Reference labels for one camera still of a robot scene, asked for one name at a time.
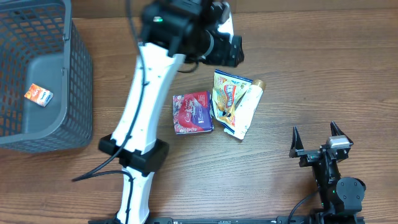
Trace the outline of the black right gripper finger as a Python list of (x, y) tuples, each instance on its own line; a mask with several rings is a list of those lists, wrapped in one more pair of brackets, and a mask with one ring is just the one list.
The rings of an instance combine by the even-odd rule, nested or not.
[(304, 147), (299, 132), (297, 130), (297, 127), (294, 126), (292, 130), (292, 144), (290, 147), (290, 152), (302, 152), (302, 151), (304, 151)]
[(332, 121), (330, 123), (330, 129), (331, 129), (331, 135), (332, 136), (342, 136), (344, 135), (344, 132), (337, 126), (337, 124)]

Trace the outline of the red purple sanitary pad pack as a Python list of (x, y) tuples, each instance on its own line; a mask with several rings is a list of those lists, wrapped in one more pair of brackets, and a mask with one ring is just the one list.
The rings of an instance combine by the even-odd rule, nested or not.
[(172, 108), (176, 134), (205, 133), (213, 130), (209, 91), (174, 95)]

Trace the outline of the yellow snack bag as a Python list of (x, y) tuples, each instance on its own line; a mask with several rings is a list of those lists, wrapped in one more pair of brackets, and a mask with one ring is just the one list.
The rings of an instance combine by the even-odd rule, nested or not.
[(211, 106), (213, 116), (227, 130), (235, 130), (236, 105), (247, 92), (253, 80), (216, 69), (213, 79)]

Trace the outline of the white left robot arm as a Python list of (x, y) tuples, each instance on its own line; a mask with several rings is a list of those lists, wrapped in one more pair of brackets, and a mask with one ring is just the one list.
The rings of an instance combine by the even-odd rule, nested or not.
[(99, 149), (118, 158), (124, 178), (113, 223), (145, 223), (154, 174), (169, 146), (156, 136), (174, 76), (184, 63), (236, 67), (244, 60), (242, 38), (233, 33), (226, 1), (154, 1), (141, 16), (134, 78), (124, 113)]

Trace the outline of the white gold-capped shampoo bottle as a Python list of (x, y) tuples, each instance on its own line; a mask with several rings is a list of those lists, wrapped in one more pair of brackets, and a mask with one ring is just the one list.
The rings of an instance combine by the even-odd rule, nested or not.
[(235, 109), (235, 127), (232, 127), (232, 130), (224, 128), (224, 132), (240, 140), (244, 139), (265, 88), (266, 83), (262, 80), (254, 80), (252, 82), (252, 85), (245, 92)]

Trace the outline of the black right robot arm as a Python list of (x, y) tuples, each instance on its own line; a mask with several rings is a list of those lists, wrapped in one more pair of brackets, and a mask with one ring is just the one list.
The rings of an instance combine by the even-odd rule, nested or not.
[(331, 136), (317, 150), (306, 150), (296, 127), (292, 130), (289, 157), (300, 159), (300, 167), (311, 167), (317, 190), (303, 198), (292, 209), (287, 223), (293, 221), (295, 211), (312, 197), (319, 195), (322, 208), (313, 209), (304, 223), (364, 223), (357, 213), (362, 210), (365, 183), (354, 177), (342, 177), (338, 163), (349, 158), (354, 142), (336, 125), (330, 123)]

